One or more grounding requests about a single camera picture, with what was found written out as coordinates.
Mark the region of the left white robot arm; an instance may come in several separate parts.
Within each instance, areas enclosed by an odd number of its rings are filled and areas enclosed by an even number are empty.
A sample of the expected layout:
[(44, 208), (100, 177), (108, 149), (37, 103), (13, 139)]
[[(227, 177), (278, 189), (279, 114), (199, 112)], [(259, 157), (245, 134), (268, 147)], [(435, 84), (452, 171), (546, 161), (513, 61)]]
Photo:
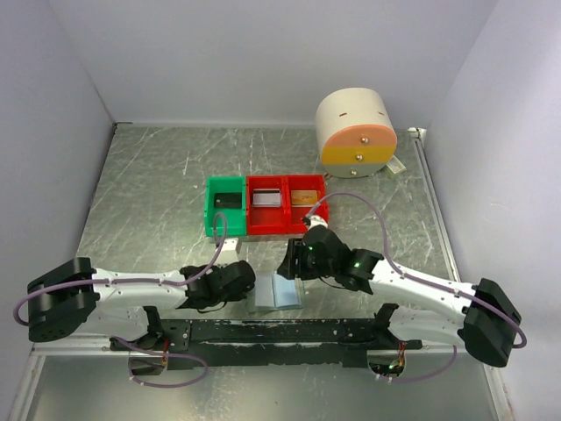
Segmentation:
[(75, 258), (28, 284), (28, 338), (40, 343), (73, 333), (102, 334), (152, 350), (164, 338), (163, 312), (241, 301), (255, 280), (244, 260), (211, 268), (126, 274), (93, 268), (88, 258)]

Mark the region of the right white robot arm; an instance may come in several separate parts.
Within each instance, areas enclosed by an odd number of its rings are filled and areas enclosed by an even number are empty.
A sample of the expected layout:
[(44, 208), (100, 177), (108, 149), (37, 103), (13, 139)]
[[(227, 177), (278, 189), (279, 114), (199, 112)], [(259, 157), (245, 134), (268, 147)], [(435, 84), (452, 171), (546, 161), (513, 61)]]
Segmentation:
[(278, 275), (302, 281), (333, 278), (350, 291), (410, 304), (372, 328), (373, 342), (391, 348), (399, 341), (426, 340), (463, 346), (476, 360), (505, 367), (522, 316), (501, 286), (444, 280), (397, 265), (380, 253), (349, 248), (318, 225), (290, 239)]

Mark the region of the mint green card holder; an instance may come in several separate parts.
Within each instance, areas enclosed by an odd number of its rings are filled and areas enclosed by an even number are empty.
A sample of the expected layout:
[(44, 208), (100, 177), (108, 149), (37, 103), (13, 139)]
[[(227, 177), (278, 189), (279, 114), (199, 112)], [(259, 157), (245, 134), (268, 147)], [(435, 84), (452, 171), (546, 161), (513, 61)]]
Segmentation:
[(304, 306), (305, 289), (299, 279), (289, 280), (276, 273), (257, 273), (247, 298), (250, 313), (293, 310)]

